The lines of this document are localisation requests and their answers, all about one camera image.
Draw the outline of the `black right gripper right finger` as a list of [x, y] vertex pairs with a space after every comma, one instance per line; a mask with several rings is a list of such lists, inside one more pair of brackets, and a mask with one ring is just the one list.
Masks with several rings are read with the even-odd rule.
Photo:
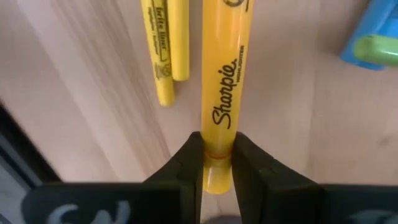
[[232, 154], [243, 223], [397, 224], [397, 187], [321, 184], [272, 157], [243, 133]]

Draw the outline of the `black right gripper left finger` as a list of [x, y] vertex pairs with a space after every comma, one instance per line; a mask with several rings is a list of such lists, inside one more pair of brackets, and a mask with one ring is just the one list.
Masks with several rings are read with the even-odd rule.
[[44, 184], [23, 199], [26, 223], [199, 223], [203, 140], [194, 132], [143, 182]]

